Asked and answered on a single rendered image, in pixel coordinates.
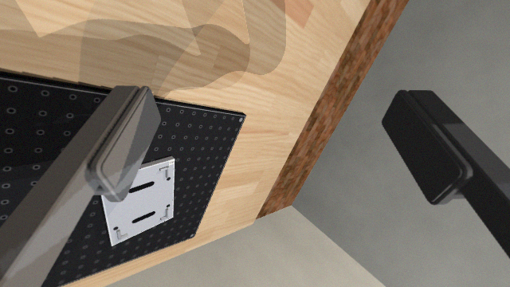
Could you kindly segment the white rectangular plate nest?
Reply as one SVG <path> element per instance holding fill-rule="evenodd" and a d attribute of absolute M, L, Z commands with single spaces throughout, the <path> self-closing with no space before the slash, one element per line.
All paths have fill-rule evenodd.
<path fill-rule="evenodd" d="M 109 202 L 101 195 L 112 246 L 173 218 L 175 159 L 141 164 L 127 197 Z"/>

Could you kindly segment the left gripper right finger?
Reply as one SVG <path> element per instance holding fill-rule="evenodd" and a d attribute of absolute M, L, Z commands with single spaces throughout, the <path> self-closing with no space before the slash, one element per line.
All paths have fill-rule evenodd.
<path fill-rule="evenodd" d="M 466 199 L 510 258 L 510 168 L 431 90 L 399 90 L 382 125 L 427 201 Z"/>

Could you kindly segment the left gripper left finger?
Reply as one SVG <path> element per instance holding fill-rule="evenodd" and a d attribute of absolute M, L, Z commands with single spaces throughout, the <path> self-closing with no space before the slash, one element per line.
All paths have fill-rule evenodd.
<path fill-rule="evenodd" d="M 41 287 L 93 195 L 127 197 L 160 122 L 148 86 L 114 87 L 0 227 L 0 287 Z"/>

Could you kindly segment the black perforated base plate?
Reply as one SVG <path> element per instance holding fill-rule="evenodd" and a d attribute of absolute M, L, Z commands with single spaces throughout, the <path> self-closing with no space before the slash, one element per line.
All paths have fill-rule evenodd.
<path fill-rule="evenodd" d="M 111 90 L 0 71 L 0 227 Z M 155 98 L 155 97 L 154 97 Z M 246 114 L 155 98 L 142 164 L 175 159 L 173 218 L 111 246 L 93 195 L 41 287 L 61 287 L 194 238 Z"/>

